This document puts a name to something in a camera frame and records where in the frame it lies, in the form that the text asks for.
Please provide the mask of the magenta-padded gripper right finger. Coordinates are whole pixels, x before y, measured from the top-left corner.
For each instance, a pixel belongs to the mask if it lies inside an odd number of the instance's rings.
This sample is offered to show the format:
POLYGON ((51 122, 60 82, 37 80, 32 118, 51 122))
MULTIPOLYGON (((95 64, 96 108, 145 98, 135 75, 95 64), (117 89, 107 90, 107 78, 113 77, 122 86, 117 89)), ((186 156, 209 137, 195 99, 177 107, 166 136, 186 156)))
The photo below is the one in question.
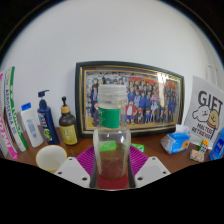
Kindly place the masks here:
POLYGON ((139 188, 170 175, 169 170, 156 157, 148 157, 131 146, 129 153, 128 178, 131 188, 139 188))

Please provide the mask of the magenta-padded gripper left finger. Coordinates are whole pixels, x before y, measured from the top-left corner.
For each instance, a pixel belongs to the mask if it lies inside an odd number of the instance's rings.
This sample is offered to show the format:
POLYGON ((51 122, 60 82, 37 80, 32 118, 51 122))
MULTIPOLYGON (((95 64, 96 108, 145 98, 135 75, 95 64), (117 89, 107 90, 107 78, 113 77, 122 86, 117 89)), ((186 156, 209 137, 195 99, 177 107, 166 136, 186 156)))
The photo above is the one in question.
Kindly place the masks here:
POLYGON ((84 188, 96 185, 94 147, 85 149, 77 157, 68 157, 55 174, 84 188))

